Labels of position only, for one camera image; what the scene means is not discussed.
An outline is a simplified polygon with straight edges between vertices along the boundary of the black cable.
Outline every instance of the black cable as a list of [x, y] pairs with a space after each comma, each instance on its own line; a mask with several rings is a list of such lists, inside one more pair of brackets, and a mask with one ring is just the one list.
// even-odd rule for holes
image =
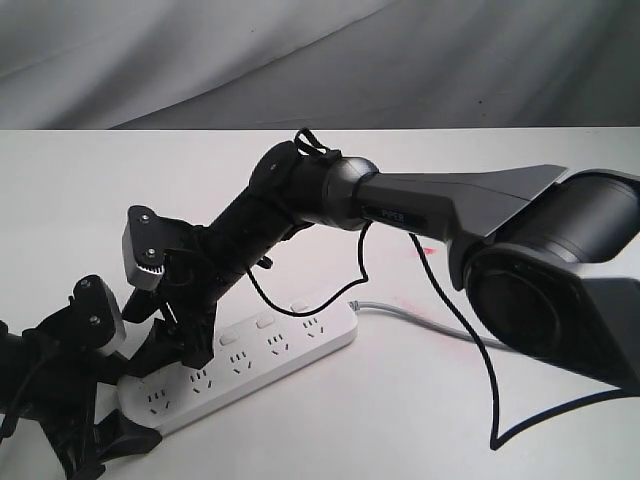
[[13, 396], [13, 400], [9, 404], [9, 408], [7, 409], [4, 418], [2, 419], [2, 424], [0, 425], [0, 445], [5, 438], [9, 438], [13, 435], [13, 432], [16, 429], [18, 424], [18, 420], [20, 419], [19, 415], [16, 413], [18, 407], [20, 406], [20, 400], [22, 400], [22, 395], [25, 390], [36, 376], [36, 374], [40, 371], [40, 369], [53, 358], [53, 356], [45, 355], [43, 356], [36, 364], [29, 370], [29, 373], [24, 378], [18, 391]]
[[482, 343], [479, 335], [473, 329], [471, 324], [464, 318], [462, 313], [456, 308], [453, 302], [447, 297], [447, 294], [444, 293], [442, 287], [438, 283], [435, 275], [433, 274], [433, 270], [431, 270], [431, 266], [427, 260], [427, 256], [424, 254], [424, 250], [422, 249], [422, 245], [418, 238], [410, 233], [409, 237], [411, 237], [411, 241], [413, 242], [418, 255], [420, 256], [420, 261], [422, 262], [422, 266], [424, 267], [425, 272], [427, 273], [427, 277], [429, 281], [433, 285], [436, 293], [440, 297], [440, 299], [444, 302], [444, 304], [451, 310], [451, 312], [455, 315], [458, 321], [462, 324], [465, 330], [469, 333], [471, 338], [473, 338], [474, 343], [480, 350], [480, 354], [482, 355], [482, 359], [484, 360], [485, 367], [487, 368], [487, 374], [489, 375], [489, 383], [491, 385], [491, 396], [493, 399], [493, 413], [491, 419], [491, 434], [489, 437], [489, 448], [491, 450], [498, 450], [505, 443], [511, 440], [513, 437], [523, 432], [524, 430], [533, 427], [545, 420], [549, 420], [553, 417], [561, 415], [563, 413], [570, 412], [572, 410], [576, 410], [581, 407], [586, 407], [587, 405], [593, 405], [595, 403], [605, 402], [607, 400], [613, 400], [616, 398], [629, 398], [636, 397], [636, 394], [626, 392], [621, 389], [609, 390], [605, 392], [595, 393], [593, 395], [588, 395], [586, 397], [578, 398], [576, 400], [571, 400], [567, 403], [563, 403], [556, 407], [545, 410], [537, 415], [534, 415], [523, 422], [518, 423], [514, 427], [511, 427], [502, 435], [498, 435], [498, 429], [500, 426], [500, 392], [498, 390], [498, 381], [496, 379], [496, 372], [493, 368], [493, 363], [491, 362], [491, 357], [489, 356], [489, 352], [487, 352], [486, 347]]
[[298, 317], [298, 318], [299, 317], [311, 317], [313, 315], [317, 315], [322, 310], [324, 310], [329, 305], [331, 305], [333, 302], [335, 302], [347, 290], [350, 290], [350, 289], [352, 289], [353, 287], [355, 287], [357, 285], [362, 285], [363, 283], [367, 283], [369, 281], [369, 274], [367, 273], [367, 269], [364, 266], [364, 238], [367, 235], [367, 231], [369, 230], [369, 227], [371, 227], [371, 222], [367, 222], [367, 224], [360, 231], [360, 236], [358, 237], [358, 268], [360, 269], [361, 278], [359, 278], [357, 280], [354, 280], [353, 282], [348, 283], [347, 285], [342, 287], [340, 290], [338, 290], [331, 298], [329, 298], [329, 300], [324, 302], [319, 307], [314, 308], [313, 310], [309, 310], [307, 312], [292, 312], [290, 310], [286, 310], [286, 309], [284, 309], [282, 307], [279, 307], [278, 305], [273, 303], [269, 299], [269, 297], [267, 297], [267, 295], [264, 293], [264, 291], [260, 287], [260, 284], [256, 280], [256, 277], [254, 277], [253, 273], [251, 272], [250, 268], [246, 269], [247, 270], [247, 276], [251, 280], [251, 283], [253, 283], [254, 288], [256, 289], [256, 291], [258, 292], [258, 295], [260, 295], [262, 300], [264, 300], [264, 302], [267, 305], [269, 305], [269, 307], [271, 307], [276, 312], [282, 313], [283, 315], [288, 315], [290, 317]]

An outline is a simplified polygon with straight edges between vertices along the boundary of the wire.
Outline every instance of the wire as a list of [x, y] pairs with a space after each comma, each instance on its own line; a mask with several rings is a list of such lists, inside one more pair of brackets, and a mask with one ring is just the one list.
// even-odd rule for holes
[[485, 345], [482, 343], [482, 339], [473, 329], [471, 324], [464, 318], [462, 313], [456, 308], [453, 302], [447, 297], [447, 294], [444, 293], [442, 287], [438, 283], [435, 275], [433, 274], [433, 270], [431, 270], [431, 266], [427, 260], [426, 255], [424, 254], [424, 250], [418, 241], [418, 238], [410, 233], [409, 237], [413, 242], [413, 245], [416, 247], [418, 255], [420, 256], [420, 261], [422, 262], [422, 266], [424, 267], [425, 272], [427, 273], [427, 277], [429, 281], [433, 285], [436, 293], [440, 297], [440, 299], [444, 302], [444, 304], [449, 307], [449, 310], [455, 315], [458, 321], [462, 324], [464, 329], [469, 333], [469, 336], [473, 339], [473, 342], [480, 350], [480, 354], [482, 355], [482, 359], [484, 360], [485, 367], [487, 369], [487, 374], [489, 375], [489, 383], [491, 385], [491, 396], [493, 399], [493, 412], [491, 419], [491, 434], [489, 437], [489, 448], [491, 450], [498, 450], [505, 443], [511, 440], [513, 437], [523, 432], [524, 430], [533, 427], [534, 425], [538, 425], [539, 423], [544, 422], [545, 420], [549, 420], [553, 417], [561, 415], [563, 413], [570, 412], [572, 410], [576, 410], [581, 407], [586, 407], [587, 405], [593, 405], [600, 402], [605, 402], [607, 400], [613, 400], [616, 398], [630, 398], [636, 397], [638, 395], [626, 392], [621, 389], [608, 390], [605, 392], [596, 393], [593, 395], [588, 395], [586, 397], [578, 398], [576, 400], [571, 400], [567, 403], [563, 403], [556, 407], [545, 410], [537, 415], [534, 415], [527, 420], [520, 422], [514, 427], [507, 430], [502, 435], [498, 434], [498, 429], [500, 428], [500, 392], [498, 390], [498, 381], [496, 379], [496, 372], [493, 368], [493, 363], [491, 362], [491, 357], [489, 356], [489, 352]]
[[313, 315], [317, 315], [322, 310], [324, 310], [329, 305], [331, 305], [333, 302], [335, 302], [347, 290], [350, 290], [357, 285], [362, 285], [363, 283], [367, 283], [369, 281], [369, 274], [367, 273], [367, 269], [364, 266], [364, 238], [367, 235], [367, 232], [369, 231], [369, 227], [371, 227], [371, 222], [367, 222], [364, 228], [360, 231], [360, 236], [358, 237], [358, 268], [360, 269], [361, 278], [348, 283], [347, 285], [342, 287], [340, 290], [338, 290], [331, 298], [329, 298], [329, 300], [324, 302], [319, 307], [314, 308], [313, 310], [309, 310], [306, 312], [292, 312], [290, 310], [286, 310], [282, 307], [279, 307], [278, 305], [273, 303], [269, 299], [269, 297], [267, 297], [267, 295], [264, 293], [264, 290], [262, 290], [262, 287], [260, 287], [260, 284], [256, 280], [256, 277], [254, 277], [253, 272], [251, 272], [250, 268], [246, 269], [247, 276], [249, 277], [249, 280], [251, 280], [251, 283], [253, 284], [254, 288], [256, 289], [256, 291], [258, 292], [258, 295], [260, 295], [262, 300], [264, 300], [264, 302], [276, 312], [282, 313], [283, 315], [288, 315], [290, 317], [311, 317]]
[[[380, 310], [383, 312], [396, 315], [397, 317], [400, 317], [404, 320], [407, 320], [411, 323], [414, 323], [416, 325], [419, 325], [421, 327], [424, 327], [428, 330], [439, 333], [441, 335], [455, 338], [457, 340], [463, 340], [465, 342], [475, 343], [473, 338], [466, 332], [461, 332], [459, 330], [456, 330], [455, 328], [447, 327], [440, 323], [421, 317], [420, 315], [416, 315], [415, 313], [410, 312], [409, 310], [396, 307], [395, 305], [389, 305], [386, 303], [379, 303], [379, 302], [361, 301], [361, 300], [353, 300], [349, 302], [349, 304], [351, 305], [351, 308], [353, 309], [354, 312], [358, 312], [362, 309]], [[486, 347], [493, 348], [495, 350], [502, 350], [504, 352], [518, 353], [512, 348], [506, 346], [504, 343], [499, 342], [497, 340], [493, 340], [492, 338], [480, 337], [480, 339], [482, 340], [482, 343], [484, 343]]]

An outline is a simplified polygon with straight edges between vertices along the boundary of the robotic arm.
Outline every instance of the robotic arm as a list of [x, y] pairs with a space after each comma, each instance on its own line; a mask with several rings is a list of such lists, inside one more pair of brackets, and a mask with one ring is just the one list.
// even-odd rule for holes
[[[479, 174], [386, 174], [302, 130], [295, 141], [265, 154], [248, 186], [209, 226], [131, 207], [122, 245], [135, 290], [122, 318], [140, 323], [159, 310], [164, 321], [154, 320], [130, 360], [119, 357], [113, 339], [120, 315], [106, 285], [93, 276], [89, 283], [99, 288], [93, 300], [80, 302], [83, 308], [72, 301], [64, 315], [33, 329], [44, 340], [0, 335], [1, 374], [11, 380], [0, 388], [0, 412], [39, 420], [63, 464], [70, 465], [69, 478], [97, 478], [102, 461], [149, 451], [160, 441], [157, 432], [127, 423], [117, 412], [105, 419], [111, 423], [94, 427], [102, 428], [97, 436], [86, 425], [93, 422], [84, 422], [86, 431], [74, 437], [82, 448], [56, 445], [64, 431], [61, 419], [78, 412], [93, 418], [97, 380], [145, 376], [176, 361], [201, 368], [213, 357], [217, 301], [254, 265], [269, 268], [266, 254], [276, 243], [313, 224], [360, 230], [369, 222], [445, 242], [453, 286], [466, 291], [479, 319], [505, 344], [638, 393], [640, 289], [631, 268], [640, 258], [640, 178], [588, 171], [561, 181], [565, 173], [543, 165]], [[81, 286], [72, 299], [83, 298]], [[91, 310], [96, 305], [102, 306], [99, 315]], [[93, 317], [104, 323], [92, 324]], [[65, 332], [87, 321], [94, 328], [83, 327], [82, 337], [67, 348]], [[39, 363], [46, 358], [39, 345], [50, 341], [55, 360]], [[92, 363], [79, 368], [78, 358]], [[51, 393], [41, 392], [43, 378], [62, 367], [64, 378], [74, 378], [68, 382], [78, 390], [72, 397], [81, 400], [68, 405], [56, 397], [52, 409]], [[18, 409], [18, 403], [39, 408]], [[85, 464], [97, 473], [73, 476]]]
[[[273, 147], [231, 205], [210, 226], [192, 230], [192, 248], [206, 259], [197, 263], [210, 265], [207, 280], [194, 274], [191, 284], [176, 287], [171, 268], [183, 265], [174, 264], [145, 283], [137, 275], [152, 265], [143, 255], [129, 262], [129, 281], [140, 290], [124, 318], [150, 315], [131, 313], [142, 289], [199, 289], [188, 302], [212, 311], [248, 268], [270, 265], [265, 255], [277, 242], [312, 224], [359, 230], [374, 221], [445, 242], [453, 286], [466, 291], [480, 320], [505, 344], [639, 390], [640, 322], [634, 312], [640, 291], [630, 266], [640, 255], [640, 179], [588, 171], [560, 182], [566, 169], [554, 165], [386, 174], [364, 158], [343, 157], [312, 135], [309, 139], [311, 145], [298, 136]], [[155, 222], [153, 212], [147, 213]], [[136, 222], [133, 217], [130, 212], [129, 225]], [[130, 240], [125, 234], [125, 251]], [[160, 242], [145, 247], [162, 252]], [[203, 345], [210, 343], [208, 338]], [[210, 352], [202, 356], [204, 363], [210, 359]], [[194, 368], [204, 364], [188, 362]]]

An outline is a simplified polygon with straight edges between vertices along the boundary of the cylindrical joint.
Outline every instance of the cylindrical joint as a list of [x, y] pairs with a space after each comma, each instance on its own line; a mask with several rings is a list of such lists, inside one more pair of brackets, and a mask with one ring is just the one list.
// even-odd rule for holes
[[568, 180], [534, 204], [501, 241], [552, 253], [567, 262], [612, 259], [640, 231], [638, 194], [601, 176]]
[[355, 208], [360, 182], [377, 173], [366, 158], [345, 157], [326, 163], [303, 157], [283, 193], [283, 201], [295, 215], [311, 223], [343, 230], [359, 230], [366, 220]]

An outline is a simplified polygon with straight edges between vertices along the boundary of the power cord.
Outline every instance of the power cord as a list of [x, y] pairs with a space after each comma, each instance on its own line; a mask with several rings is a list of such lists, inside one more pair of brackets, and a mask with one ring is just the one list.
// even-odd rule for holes
[[249, 280], [251, 280], [251, 283], [253, 284], [253, 287], [256, 289], [256, 292], [258, 292], [258, 295], [260, 295], [260, 298], [262, 298], [262, 300], [276, 312], [281, 313], [283, 315], [288, 315], [289, 317], [298, 317], [298, 318], [311, 317], [313, 315], [317, 315], [318, 313], [323, 311], [325, 308], [327, 308], [329, 305], [331, 305], [333, 302], [335, 302], [338, 298], [340, 298], [347, 290], [350, 290], [357, 285], [362, 285], [363, 283], [367, 283], [369, 281], [369, 274], [367, 273], [367, 269], [364, 266], [364, 239], [370, 227], [371, 227], [371, 222], [367, 222], [364, 228], [360, 231], [360, 236], [358, 237], [358, 268], [360, 269], [361, 277], [357, 280], [354, 280], [346, 284], [344, 287], [338, 290], [331, 298], [329, 298], [329, 300], [324, 302], [319, 307], [314, 308], [313, 310], [308, 310], [306, 312], [292, 312], [291, 310], [286, 310], [282, 307], [279, 307], [278, 305], [273, 303], [269, 299], [269, 297], [267, 297], [267, 294], [264, 293], [264, 290], [262, 290], [262, 287], [260, 287], [260, 284], [256, 280], [256, 277], [253, 275], [253, 272], [251, 271], [251, 269], [248, 268], [248, 266], [246, 268], [247, 276], [249, 277]]
[[[395, 305], [389, 305], [387, 303], [379, 303], [379, 302], [369, 302], [362, 300], [353, 300], [349, 302], [349, 305], [353, 309], [354, 312], [359, 312], [361, 310], [379, 310], [381, 312], [390, 313], [395, 315], [396, 317], [402, 318], [403, 320], [407, 320], [415, 325], [419, 325], [421, 327], [426, 328], [427, 330], [431, 330], [432, 332], [439, 333], [441, 335], [445, 335], [447, 337], [455, 338], [457, 340], [462, 340], [469, 343], [474, 343], [473, 338], [467, 334], [466, 332], [461, 332], [456, 330], [455, 328], [447, 327], [438, 322], [434, 322], [433, 320], [429, 320], [427, 318], [421, 317], [420, 315], [416, 315], [409, 310], [405, 310], [400, 307], [396, 307]], [[492, 338], [480, 337], [482, 343], [486, 347], [493, 348], [495, 350], [502, 350], [503, 352], [511, 352], [518, 353], [512, 348], [509, 348], [504, 343], [494, 340]]]

